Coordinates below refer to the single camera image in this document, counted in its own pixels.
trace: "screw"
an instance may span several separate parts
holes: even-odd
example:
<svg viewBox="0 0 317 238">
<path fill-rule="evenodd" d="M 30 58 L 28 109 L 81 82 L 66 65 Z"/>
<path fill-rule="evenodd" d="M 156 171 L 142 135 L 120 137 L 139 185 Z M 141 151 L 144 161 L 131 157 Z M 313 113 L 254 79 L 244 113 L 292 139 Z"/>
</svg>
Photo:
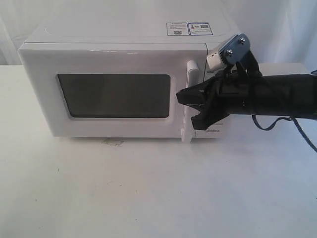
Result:
<svg viewBox="0 0 317 238">
<path fill-rule="evenodd" d="M 230 56 L 233 54 L 233 51 L 232 50 L 227 50 L 227 55 Z"/>
<path fill-rule="evenodd" d="M 242 38 L 239 39 L 239 43 L 240 43 L 240 44 L 243 44 L 245 41 L 246 41 L 246 39 L 244 39 L 244 37 L 242 37 Z"/>
</svg>

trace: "wire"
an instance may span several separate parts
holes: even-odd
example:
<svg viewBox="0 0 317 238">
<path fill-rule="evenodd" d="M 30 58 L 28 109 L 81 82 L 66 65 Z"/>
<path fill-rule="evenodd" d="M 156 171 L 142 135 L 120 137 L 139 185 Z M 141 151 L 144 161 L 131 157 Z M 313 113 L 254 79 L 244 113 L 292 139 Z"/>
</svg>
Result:
<svg viewBox="0 0 317 238">
<path fill-rule="evenodd" d="M 308 136 L 305 134 L 305 132 L 303 131 L 303 129 L 301 128 L 301 126 L 299 125 L 297 119 L 291 114 L 291 110 L 289 110 L 289 107 L 286 103 L 286 100 L 284 99 L 284 97 L 279 94 L 277 92 L 277 90 L 274 88 L 274 86 L 271 84 L 270 81 L 268 81 L 266 78 L 262 77 L 262 79 L 265 80 L 265 82 L 268 84 L 268 86 L 270 87 L 270 89 L 272 90 L 272 92 L 275 94 L 275 96 L 278 98 L 280 104 L 287 109 L 287 111 L 289 112 L 290 116 L 289 118 L 278 118 L 275 122 L 273 122 L 272 125 L 270 125 L 268 128 L 263 128 L 260 126 L 258 120 L 257 120 L 257 116 L 256 115 L 252 115 L 252 120 L 254 122 L 254 124 L 257 126 L 257 128 L 261 129 L 261 130 L 265 130 L 265 131 L 269 131 L 272 130 L 276 123 L 279 122 L 280 120 L 287 120 L 287 121 L 293 121 L 293 123 L 295 124 L 297 130 L 299 131 L 299 133 L 301 134 L 301 136 L 305 139 L 305 141 L 307 142 L 307 144 L 309 144 L 309 146 L 317 153 L 317 147 L 312 143 L 312 141 L 308 138 Z"/>
</svg>

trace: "white fabric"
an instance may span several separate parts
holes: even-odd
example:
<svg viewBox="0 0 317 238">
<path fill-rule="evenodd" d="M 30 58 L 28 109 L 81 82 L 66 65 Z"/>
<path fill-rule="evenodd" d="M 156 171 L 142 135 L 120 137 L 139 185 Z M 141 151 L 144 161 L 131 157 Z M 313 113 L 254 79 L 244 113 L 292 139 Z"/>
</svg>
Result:
<svg viewBox="0 0 317 238">
<path fill-rule="evenodd" d="M 0 64 L 20 64 L 16 50 L 64 1 L 0 1 Z M 259 62 L 302 62 L 308 70 L 317 69 L 316 0 L 222 1 L 251 39 Z"/>
</svg>

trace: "microwave door handle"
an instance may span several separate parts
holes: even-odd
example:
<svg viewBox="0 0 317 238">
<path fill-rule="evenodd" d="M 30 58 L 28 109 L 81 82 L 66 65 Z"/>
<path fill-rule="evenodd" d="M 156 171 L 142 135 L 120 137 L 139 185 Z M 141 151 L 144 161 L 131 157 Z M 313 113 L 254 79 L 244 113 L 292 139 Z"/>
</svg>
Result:
<svg viewBox="0 0 317 238">
<path fill-rule="evenodd" d="M 199 68 L 195 61 L 191 60 L 187 62 L 187 85 L 191 87 L 198 84 Z M 191 117 L 195 116 L 197 111 L 191 107 L 185 106 L 184 121 L 182 128 L 182 141 L 189 143 L 192 140 L 194 128 L 191 122 Z"/>
</svg>

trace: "dark glass window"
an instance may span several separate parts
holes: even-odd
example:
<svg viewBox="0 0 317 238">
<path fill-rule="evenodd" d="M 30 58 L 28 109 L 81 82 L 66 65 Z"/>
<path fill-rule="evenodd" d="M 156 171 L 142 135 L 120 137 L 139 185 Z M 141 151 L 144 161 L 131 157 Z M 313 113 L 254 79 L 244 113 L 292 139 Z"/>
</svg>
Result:
<svg viewBox="0 0 317 238">
<path fill-rule="evenodd" d="M 58 74 L 75 118 L 166 118 L 170 76 L 165 74 Z"/>
</svg>

